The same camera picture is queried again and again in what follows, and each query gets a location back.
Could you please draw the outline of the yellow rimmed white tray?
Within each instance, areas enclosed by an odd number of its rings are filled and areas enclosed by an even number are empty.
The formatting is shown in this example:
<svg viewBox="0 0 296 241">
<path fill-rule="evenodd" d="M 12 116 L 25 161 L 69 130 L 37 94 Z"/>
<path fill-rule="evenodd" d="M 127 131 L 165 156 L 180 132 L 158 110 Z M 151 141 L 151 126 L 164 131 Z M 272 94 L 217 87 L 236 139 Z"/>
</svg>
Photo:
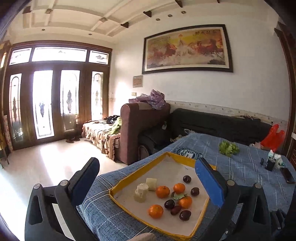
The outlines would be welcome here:
<svg viewBox="0 0 296 241">
<path fill-rule="evenodd" d="M 195 160 L 166 152 L 111 188 L 111 199 L 144 225 L 175 240 L 191 240 L 210 197 Z"/>
</svg>

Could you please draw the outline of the black box holder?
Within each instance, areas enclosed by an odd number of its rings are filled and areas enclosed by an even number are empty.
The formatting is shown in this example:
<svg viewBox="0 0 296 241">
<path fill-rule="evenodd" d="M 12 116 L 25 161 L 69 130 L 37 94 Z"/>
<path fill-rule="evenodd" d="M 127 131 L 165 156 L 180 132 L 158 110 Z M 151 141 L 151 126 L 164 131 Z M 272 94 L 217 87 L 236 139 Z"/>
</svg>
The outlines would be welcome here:
<svg viewBox="0 0 296 241">
<path fill-rule="evenodd" d="M 271 171 L 271 172 L 272 172 L 273 169 L 274 169 L 275 164 L 276 164 L 275 159 L 272 158 L 272 157 L 269 157 L 269 158 L 267 159 L 267 161 L 266 161 L 265 169 L 266 169 L 267 171 Z"/>
</svg>

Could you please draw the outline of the orange with green leaf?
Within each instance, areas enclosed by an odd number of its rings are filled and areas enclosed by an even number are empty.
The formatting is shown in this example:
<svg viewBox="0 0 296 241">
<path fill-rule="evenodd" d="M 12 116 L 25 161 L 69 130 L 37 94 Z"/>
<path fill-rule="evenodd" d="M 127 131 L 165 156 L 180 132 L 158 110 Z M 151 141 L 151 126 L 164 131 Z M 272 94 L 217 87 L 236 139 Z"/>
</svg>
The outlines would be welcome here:
<svg viewBox="0 0 296 241">
<path fill-rule="evenodd" d="M 187 194 L 175 194 L 173 195 L 173 200 L 177 202 L 179 206 L 183 209 L 188 209 L 191 207 L 193 200 Z"/>
</svg>

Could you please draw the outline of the wooden glass door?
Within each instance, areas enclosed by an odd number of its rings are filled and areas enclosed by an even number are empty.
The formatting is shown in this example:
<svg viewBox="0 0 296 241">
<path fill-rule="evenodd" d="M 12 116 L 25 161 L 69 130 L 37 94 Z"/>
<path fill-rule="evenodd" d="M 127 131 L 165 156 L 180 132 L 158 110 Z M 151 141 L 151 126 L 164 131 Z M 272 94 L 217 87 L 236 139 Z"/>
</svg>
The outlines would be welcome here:
<svg viewBox="0 0 296 241">
<path fill-rule="evenodd" d="M 112 49 L 71 41 L 13 44 L 2 87 L 14 150 L 78 138 L 109 114 Z"/>
</svg>

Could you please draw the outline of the black smartphone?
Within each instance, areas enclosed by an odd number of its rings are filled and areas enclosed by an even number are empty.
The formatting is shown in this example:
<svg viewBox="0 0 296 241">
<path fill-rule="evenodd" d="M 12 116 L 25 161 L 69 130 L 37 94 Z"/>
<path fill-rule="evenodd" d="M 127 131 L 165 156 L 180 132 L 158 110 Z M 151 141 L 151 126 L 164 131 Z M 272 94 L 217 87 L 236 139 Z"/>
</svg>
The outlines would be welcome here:
<svg viewBox="0 0 296 241">
<path fill-rule="evenodd" d="M 295 184 L 295 179 L 293 178 L 291 172 L 289 171 L 288 168 L 280 168 L 280 171 L 287 182 L 287 184 Z"/>
</svg>

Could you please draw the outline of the small dark plum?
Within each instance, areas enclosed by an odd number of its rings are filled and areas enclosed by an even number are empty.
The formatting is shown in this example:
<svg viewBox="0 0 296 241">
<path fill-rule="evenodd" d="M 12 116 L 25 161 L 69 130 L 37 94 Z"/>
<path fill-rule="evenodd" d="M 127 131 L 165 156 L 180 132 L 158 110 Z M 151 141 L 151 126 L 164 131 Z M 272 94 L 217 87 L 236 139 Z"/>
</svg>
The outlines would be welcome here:
<svg viewBox="0 0 296 241">
<path fill-rule="evenodd" d="M 194 187 L 191 189 L 192 196 L 198 196 L 200 194 L 200 189 L 198 187 Z"/>
<path fill-rule="evenodd" d="M 173 199 L 169 199 L 164 203 L 164 207 L 168 210 L 171 210 L 175 207 L 175 202 Z"/>
</svg>

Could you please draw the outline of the wrinkled red jujube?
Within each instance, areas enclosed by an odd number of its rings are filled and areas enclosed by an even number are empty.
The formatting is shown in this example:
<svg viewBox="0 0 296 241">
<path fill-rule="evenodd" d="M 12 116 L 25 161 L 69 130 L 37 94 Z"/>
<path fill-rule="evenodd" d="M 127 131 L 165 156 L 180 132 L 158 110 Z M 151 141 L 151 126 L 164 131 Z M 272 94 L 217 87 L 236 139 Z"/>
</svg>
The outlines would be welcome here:
<svg viewBox="0 0 296 241">
<path fill-rule="evenodd" d="M 171 209 L 171 215 L 175 216 L 181 211 L 182 207 L 177 205 L 173 209 Z"/>
</svg>

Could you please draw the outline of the small orange tangerine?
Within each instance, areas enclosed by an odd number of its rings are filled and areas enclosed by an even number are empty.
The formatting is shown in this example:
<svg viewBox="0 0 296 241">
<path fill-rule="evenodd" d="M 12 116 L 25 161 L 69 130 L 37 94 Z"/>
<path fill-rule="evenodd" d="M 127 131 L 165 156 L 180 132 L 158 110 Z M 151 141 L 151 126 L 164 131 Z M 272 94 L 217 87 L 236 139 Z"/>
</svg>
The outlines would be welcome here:
<svg viewBox="0 0 296 241">
<path fill-rule="evenodd" d="M 159 186 L 156 189 L 156 195 L 158 198 L 167 198 L 170 195 L 170 189 L 167 186 Z"/>
</svg>

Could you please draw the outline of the white cylinder banana piece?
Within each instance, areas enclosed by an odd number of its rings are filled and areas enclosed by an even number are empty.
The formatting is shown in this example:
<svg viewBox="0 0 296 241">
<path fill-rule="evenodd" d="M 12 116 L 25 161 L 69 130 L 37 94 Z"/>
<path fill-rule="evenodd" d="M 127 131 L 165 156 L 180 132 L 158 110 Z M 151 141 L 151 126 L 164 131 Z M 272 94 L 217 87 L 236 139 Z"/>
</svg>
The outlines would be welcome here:
<svg viewBox="0 0 296 241">
<path fill-rule="evenodd" d="M 134 200 L 139 203 L 145 202 L 148 191 L 148 185 L 146 183 L 140 183 L 135 189 Z"/>
</svg>

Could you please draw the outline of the white block banana piece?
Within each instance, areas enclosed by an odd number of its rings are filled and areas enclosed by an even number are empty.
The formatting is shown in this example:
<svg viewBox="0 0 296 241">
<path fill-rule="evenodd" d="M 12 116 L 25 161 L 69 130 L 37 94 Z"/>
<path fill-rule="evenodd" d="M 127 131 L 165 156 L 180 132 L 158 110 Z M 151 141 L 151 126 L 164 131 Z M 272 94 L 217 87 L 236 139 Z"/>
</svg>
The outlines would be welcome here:
<svg viewBox="0 0 296 241">
<path fill-rule="evenodd" d="M 156 191 L 157 189 L 157 179 L 156 178 L 146 178 L 146 184 L 150 191 Z"/>
</svg>

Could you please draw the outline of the dark red plum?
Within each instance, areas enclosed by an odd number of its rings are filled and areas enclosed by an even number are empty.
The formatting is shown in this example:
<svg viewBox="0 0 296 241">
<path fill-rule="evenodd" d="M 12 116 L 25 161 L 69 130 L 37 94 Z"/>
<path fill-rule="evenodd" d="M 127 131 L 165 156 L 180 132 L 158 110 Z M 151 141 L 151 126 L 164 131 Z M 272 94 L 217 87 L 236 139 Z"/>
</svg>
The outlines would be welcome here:
<svg viewBox="0 0 296 241">
<path fill-rule="evenodd" d="M 183 177 L 183 181 L 184 181 L 185 183 L 190 183 L 191 180 L 192 180 L 192 178 L 191 178 L 189 175 L 185 175 L 185 176 Z"/>
</svg>

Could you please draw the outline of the green lettuce bunch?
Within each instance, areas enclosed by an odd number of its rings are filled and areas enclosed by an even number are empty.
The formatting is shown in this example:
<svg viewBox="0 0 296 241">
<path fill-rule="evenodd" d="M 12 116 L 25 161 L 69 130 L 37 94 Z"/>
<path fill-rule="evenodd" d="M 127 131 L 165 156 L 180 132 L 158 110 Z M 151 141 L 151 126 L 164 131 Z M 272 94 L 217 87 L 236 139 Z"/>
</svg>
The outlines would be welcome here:
<svg viewBox="0 0 296 241">
<path fill-rule="evenodd" d="M 229 141 L 222 141 L 219 144 L 219 153 L 227 157 L 232 157 L 239 153 L 239 147 L 235 143 Z"/>
</svg>

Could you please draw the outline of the framed horse painting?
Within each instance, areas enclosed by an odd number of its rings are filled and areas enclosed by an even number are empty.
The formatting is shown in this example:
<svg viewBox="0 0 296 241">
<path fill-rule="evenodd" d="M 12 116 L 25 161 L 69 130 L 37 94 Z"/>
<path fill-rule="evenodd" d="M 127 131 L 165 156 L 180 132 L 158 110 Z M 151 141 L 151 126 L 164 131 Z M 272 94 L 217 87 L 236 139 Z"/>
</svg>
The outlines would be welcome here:
<svg viewBox="0 0 296 241">
<path fill-rule="evenodd" d="M 144 38 L 142 74 L 195 70 L 233 72 L 224 24 L 183 27 Z"/>
</svg>

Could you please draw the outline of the black sofa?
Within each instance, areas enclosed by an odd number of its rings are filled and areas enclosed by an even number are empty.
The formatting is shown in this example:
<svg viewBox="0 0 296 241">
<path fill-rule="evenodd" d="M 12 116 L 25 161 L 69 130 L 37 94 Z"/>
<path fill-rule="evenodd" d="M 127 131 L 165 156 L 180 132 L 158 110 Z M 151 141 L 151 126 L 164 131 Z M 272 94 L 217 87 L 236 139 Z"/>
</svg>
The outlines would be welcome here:
<svg viewBox="0 0 296 241">
<path fill-rule="evenodd" d="M 261 142 L 271 125 L 248 116 L 225 116 L 177 108 L 165 121 L 138 135 L 138 158 L 144 159 L 190 132 L 202 133 L 244 145 Z"/>
</svg>

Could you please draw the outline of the red plastic bag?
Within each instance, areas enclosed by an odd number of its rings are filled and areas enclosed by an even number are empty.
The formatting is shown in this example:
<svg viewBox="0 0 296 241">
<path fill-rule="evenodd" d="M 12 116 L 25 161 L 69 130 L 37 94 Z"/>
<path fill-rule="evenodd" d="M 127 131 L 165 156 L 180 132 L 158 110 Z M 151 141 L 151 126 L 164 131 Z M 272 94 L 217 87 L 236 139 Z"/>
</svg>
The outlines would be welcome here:
<svg viewBox="0 0 296 241">
<path fill-rule="evenodd" d="M 279 129 L 279 124 L 275 124 L 269 130 L 268 135 L 260 142 L 260 145 L 267 150 L 276 152 L 285 140 L 285 131 Z"/>
</svg>

